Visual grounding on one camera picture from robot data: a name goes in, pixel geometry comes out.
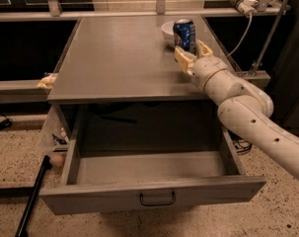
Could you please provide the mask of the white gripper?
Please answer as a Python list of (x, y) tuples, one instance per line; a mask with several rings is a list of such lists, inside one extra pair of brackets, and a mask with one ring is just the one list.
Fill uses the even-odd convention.
[(219, 57), (212, 56), (212, 49), (203, 41), (196, 42), (196, 56), (181, 47), (176, 46), (174, 57), (183, 73), (190, 75), (191, 82), (196, 87), (203, 87), (217, 72), (227, 70), (227, 64)]

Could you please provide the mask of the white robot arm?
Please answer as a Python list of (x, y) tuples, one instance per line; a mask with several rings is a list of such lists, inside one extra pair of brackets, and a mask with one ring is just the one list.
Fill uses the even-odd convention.
[(175, 60), (183, 73), (216, 104), (218, 118), (226, 128), (254, 144), (299, 181), (299, 137), (270, 119), (270, 96), (230, 72), (201, 40), (196, 44), (196, 55), (175, 48)]

